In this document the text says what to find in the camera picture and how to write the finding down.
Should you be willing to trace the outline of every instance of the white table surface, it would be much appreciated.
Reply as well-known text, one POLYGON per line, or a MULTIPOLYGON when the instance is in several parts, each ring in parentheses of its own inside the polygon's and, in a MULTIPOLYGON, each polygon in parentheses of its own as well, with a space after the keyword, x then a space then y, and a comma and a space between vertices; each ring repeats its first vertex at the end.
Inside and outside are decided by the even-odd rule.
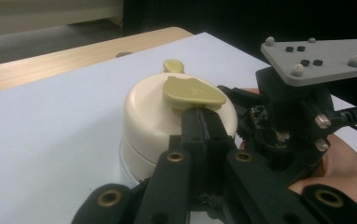
MULTIPOLYGON (((268 66, 201 34, 0 91, 0 223, 70 223, 94 189, 124 184, 118 148, 125 95, 167 59, 230 88, 256 87, 255 71, 268 66)), ((336 109, 350 106, 334 101, 336 109)), ((355 131, 337 135, 357 149, 355 131)))

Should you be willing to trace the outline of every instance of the skin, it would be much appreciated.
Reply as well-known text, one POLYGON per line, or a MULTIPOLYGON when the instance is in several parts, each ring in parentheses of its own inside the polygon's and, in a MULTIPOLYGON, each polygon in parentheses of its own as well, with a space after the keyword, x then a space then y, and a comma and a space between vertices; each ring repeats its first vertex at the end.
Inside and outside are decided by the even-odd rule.
MULTIPOLYGON (((245 89, 259 93, 258 89, 245 89)), ((290 190, 301 193, 308 185, 323 184, 344 192, 357 203, 357 152, 334 134, 328 136, 331 146, 313 176, 297 181, 290 190)))

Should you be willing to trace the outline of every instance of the metal screw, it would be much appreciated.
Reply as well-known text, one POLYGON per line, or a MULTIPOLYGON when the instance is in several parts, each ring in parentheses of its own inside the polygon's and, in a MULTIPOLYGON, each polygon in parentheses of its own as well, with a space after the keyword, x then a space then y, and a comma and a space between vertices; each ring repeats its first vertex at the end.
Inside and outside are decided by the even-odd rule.
POLYGON ((344 205, 344 201, 339 195, 326 189, 317 189, 315 191, 315 198, 321 203, 335 208, 342 207, 344 205))
POLYGON ((235 158, 238 161, 251 161, 252 160, 251 154, 249 154, 247 152, 239 152, 236 154, 235 158))
POLYGON ((315 147, 318 148, 320 152, 325 152, 329 148, 329 145, 325 140, 320 138, 317 141, 315 141, 315 147))
POLYGON ((184 159, 184 155, 179 152, 172 152, 167 156, 167 160, 169 161, 182 161, 184 159))
POLYGON ((321 129, 327 129, 332 125, 330 119, 326 117, 324 114, 318 115, 315 117, 315 122, 317 123, 318 127, 321 129))
POLYGON ((117 203, 119 203, 120 199, 122 198, 122 193, 115 189, 110 189, 106 192, 103 192, 97 202, 102 207, 110 207, 117 203))

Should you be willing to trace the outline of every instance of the white object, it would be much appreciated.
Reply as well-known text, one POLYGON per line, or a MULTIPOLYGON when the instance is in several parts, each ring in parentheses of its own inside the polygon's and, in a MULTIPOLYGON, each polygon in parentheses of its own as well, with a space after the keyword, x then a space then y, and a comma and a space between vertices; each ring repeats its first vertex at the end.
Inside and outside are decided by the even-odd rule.
MULTIPOLYGON (((135 84, 126 97, 121 153, 123 161, 137 180, 152 175, 158 157, 169 148, 170 135, 181 135, 182 111, 171 108, 162 97, 163 84, 168 77, 193 78, 180 73, 146 77, 135 84)), ((196 79, 212 86, 205 80, 198 77, 196 79)), ((227 134, 234 138, 237 115, 230 100, 227 99, 216 113, 221 118, 227 134)))

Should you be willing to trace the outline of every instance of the cream container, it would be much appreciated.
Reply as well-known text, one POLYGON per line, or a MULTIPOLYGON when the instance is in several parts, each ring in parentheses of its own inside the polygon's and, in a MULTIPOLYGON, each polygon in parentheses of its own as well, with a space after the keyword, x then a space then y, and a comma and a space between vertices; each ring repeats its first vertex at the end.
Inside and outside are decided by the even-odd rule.
POLYGON ((218 113, 227 134, 234 137, 237 131, 237 115, 233 104, 214 85, 198 77, 182 73, 162 73, 146 77, 135 84, 127 94, 124 104, 123 134, 120 143, 120 155, 122 166, 131 181, 141 181, 150 177, 155 170, 159 155, 168 149, 170 135, 181 135, 181 114, 185 107, 192 104, 189 100, 174 99, 166 94, 165 84, 170 86, 179 85, 184 94, 204 95, 203 90, 186 84, 189 82, 201 82, 207 88, 222 94, 226 101, 224 104, 215 106, 205 103, 218 113))

